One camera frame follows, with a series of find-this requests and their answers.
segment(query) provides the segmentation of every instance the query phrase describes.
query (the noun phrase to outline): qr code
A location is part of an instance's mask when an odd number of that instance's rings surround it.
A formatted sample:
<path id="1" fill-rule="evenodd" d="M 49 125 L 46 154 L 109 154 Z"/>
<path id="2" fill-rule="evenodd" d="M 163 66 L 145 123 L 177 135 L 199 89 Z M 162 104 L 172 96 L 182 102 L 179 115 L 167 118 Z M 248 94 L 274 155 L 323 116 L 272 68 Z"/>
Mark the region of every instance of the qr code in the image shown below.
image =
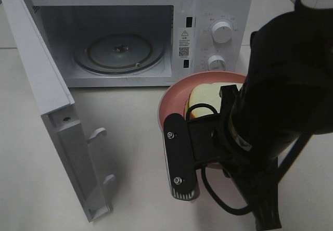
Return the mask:
<path id="1" fill-rule="evenodd" d="M 189 55 L 189 47 L 179 47 L 179 56 L 186 57 Z"/>

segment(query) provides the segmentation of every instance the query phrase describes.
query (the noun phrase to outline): plate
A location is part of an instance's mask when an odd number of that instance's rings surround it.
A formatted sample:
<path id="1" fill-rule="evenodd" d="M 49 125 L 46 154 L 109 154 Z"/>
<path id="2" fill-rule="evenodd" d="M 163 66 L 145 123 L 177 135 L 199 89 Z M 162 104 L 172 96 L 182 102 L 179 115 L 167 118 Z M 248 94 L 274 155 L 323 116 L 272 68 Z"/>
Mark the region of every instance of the plate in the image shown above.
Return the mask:
<path id="1" fill-rule="evenodd" d="M 146 69 L 164 55 L 158 36 L 111 34 L 79 44 L 74 60 L 84 69 L 100 74 L 125 74 Z"/>
<path id="2" fill-rule="evenodd" d="M 168 115 L 178 113 L 184 115 L 184 107 L 190 93 L 199 84 L 215 82 L 244 83 L 245 75 L 227 71 L 206 71 L 187 76 L 164 93 L 158 108 L 158 122 L 163 131 L 163 123 Z"/>

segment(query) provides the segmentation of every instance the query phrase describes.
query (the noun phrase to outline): control panel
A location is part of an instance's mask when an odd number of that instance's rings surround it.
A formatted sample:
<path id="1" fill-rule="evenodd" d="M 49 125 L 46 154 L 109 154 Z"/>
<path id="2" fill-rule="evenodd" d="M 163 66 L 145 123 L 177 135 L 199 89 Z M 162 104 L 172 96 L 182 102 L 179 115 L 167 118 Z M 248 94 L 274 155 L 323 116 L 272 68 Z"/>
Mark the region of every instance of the control panel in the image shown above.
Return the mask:
<path id="1" fill-rule="evenodd" d="M 250 2 L 200 0 L 193 72 L 235 71 Z"/>

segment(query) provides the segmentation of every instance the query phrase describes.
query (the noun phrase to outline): white table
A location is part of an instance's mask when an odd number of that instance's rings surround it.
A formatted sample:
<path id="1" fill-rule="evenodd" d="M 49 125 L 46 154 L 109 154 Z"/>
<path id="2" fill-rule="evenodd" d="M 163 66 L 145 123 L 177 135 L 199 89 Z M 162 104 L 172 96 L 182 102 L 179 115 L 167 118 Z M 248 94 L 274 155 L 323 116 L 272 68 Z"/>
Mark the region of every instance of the white table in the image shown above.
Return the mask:
<path id="1" fill-rule="evenodd" d="M 246 73 L 249 36 L 292 10 L 289 0 L 253 0 L 237 71 Z M 117 174 L 114 212 L 88 223 L 39 116 L 0 6 L 0 230 L 255 230 L 252 214 L 224 212 L 200 182 L 194 202 L 172 198 L 157 123 L 162 88 L 71 89 L 86 133 L 105 127 Z M 279 186 L 283 230 L 333 230 L 333 135 L 312 138 Z M 208 178 L 234 207 L 244 201 L 221 171 Z"/>

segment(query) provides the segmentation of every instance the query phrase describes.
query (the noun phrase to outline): microwave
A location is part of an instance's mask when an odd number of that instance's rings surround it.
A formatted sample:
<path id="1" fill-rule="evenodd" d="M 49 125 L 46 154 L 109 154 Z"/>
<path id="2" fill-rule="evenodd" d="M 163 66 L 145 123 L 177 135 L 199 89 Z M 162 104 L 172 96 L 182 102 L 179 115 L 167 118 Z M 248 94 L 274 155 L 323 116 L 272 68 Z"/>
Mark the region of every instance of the microwave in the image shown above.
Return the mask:
<path id="1" fill-rule="evenodd" d="M 169 86 L 234 71 L 251 0 L 2 0 L 42 120 L 89 221 L 110 212 L 69 87 Z"/>

